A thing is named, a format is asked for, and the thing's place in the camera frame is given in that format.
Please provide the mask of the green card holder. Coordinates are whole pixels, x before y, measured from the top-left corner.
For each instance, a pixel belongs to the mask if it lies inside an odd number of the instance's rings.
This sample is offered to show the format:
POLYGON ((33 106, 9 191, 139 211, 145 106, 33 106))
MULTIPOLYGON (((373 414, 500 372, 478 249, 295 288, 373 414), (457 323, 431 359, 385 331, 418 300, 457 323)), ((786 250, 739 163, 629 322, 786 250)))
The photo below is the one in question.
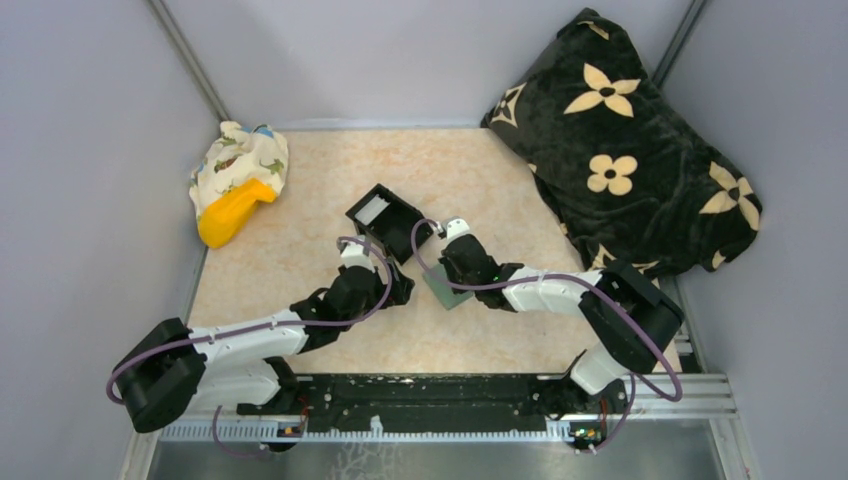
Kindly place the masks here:
POLYGON ((455 292, 444 283, 444 281, 448 281, 448 275, 442 264, 434 265, 429 272, 423 272, 422 278, 445 310, 450 311, 473 298, 471 291, 460 290, 455 292))

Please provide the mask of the black plastic box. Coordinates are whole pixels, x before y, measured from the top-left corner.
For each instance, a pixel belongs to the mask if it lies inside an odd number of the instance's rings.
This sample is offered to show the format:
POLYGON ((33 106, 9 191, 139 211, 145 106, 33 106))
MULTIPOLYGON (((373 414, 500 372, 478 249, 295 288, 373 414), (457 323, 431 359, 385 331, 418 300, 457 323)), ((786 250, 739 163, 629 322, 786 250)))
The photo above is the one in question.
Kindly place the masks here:
POLYGON ((345 215, 353 222, 360 235, 375 241, 384 253, 397 263, 404 264, 413 257, 412 230, 424 219, 424 215, 384 185, 377 183, 355 202, 345 215), (370 225, 363 225, 354 219, 354 214, 374 195, 380 195, 388 200, 390 205, 370 225))

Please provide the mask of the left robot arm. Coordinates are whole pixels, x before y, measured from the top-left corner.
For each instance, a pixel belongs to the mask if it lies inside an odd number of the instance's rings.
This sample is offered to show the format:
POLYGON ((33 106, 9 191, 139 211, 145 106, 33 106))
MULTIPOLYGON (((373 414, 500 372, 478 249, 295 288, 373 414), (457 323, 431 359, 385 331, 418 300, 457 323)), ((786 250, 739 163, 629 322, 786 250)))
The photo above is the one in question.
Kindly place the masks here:
POLYGON ((415 283, 392 260, 342 266, 328 287, 268 317, 230 327, 190 329, 178 318, 156 325, 113 369, 109 398, 138 433, 187 413, 294 414, 303 390, 286 359, 325 347, 379 310, 406 304, 415 283))

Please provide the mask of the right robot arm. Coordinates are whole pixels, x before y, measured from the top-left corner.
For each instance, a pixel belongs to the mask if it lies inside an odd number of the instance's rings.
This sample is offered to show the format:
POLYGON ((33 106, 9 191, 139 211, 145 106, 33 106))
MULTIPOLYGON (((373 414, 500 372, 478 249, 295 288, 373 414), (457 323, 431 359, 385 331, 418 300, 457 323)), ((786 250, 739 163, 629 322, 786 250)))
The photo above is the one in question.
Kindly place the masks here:
POLYGON ((444 238, 439 263, 455 292, 471 292, 495 310, 579 316, 597 336, 552 392, 540 394, 544 414, 588 412, 626 374, 649 374, 657 365, 674 372, 664 351, 683 323, 682 310, 632 265, 615 260, 601 270, 543 271, 497 262, 470 233, 444 238))

